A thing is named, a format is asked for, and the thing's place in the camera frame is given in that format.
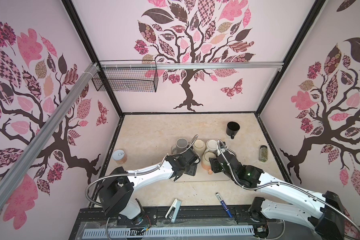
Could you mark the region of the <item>grey mug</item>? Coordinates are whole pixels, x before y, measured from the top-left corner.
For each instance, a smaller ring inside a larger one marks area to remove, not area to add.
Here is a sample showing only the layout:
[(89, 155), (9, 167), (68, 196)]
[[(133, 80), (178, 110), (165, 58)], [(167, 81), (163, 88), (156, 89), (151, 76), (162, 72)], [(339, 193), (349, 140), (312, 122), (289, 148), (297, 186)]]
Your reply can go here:
[(189, 142), (185, 138), (177, 139), (176, 144), (171, 147), (171, 154), (181, 154), (188, 148)]

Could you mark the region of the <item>black mug white base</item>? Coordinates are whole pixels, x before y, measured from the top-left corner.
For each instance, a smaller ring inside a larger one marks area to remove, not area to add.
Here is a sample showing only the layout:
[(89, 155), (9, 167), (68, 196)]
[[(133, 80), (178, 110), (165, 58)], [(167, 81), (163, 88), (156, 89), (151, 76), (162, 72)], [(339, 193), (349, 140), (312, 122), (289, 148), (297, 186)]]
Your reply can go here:
[(240, 130), (240, 125), (236, 122), (228, 122), (226, 128), (226, 134), (233, 140)]

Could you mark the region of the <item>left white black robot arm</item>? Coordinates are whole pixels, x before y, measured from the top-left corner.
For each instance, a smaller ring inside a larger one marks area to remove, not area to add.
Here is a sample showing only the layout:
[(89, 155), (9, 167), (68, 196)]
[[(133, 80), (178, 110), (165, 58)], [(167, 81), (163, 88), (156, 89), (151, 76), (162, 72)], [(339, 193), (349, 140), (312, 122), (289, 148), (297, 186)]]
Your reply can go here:
[(173, 179), (194, 173), (200, 157), (193, 149), (181, 154), (166, 155), (156, 165), (133, 171), (116, 168), (110, 176), (102, 180), (98, 197), (105, 216), (122, 215), (130, 220), (142, 216), (143, 208), (138, 200), (132, 200), (134, 192), (156, 182)]

